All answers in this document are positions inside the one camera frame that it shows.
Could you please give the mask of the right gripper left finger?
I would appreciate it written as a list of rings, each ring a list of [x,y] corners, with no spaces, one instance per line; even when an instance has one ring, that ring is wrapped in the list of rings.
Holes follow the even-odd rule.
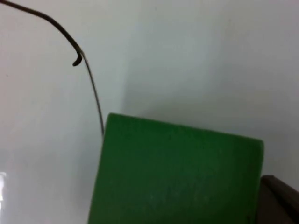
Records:
[[[299,222],[299,210],[294,210],[276,195],[270,187],[270,176],[264,175],[260,180],[256,223],[297,224]]]

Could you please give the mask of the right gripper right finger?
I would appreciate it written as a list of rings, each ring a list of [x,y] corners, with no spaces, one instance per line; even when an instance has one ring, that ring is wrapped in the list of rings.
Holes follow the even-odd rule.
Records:
[[[299,192],[275,176],[269,177],[271,189],[294,210],[299,209]]]

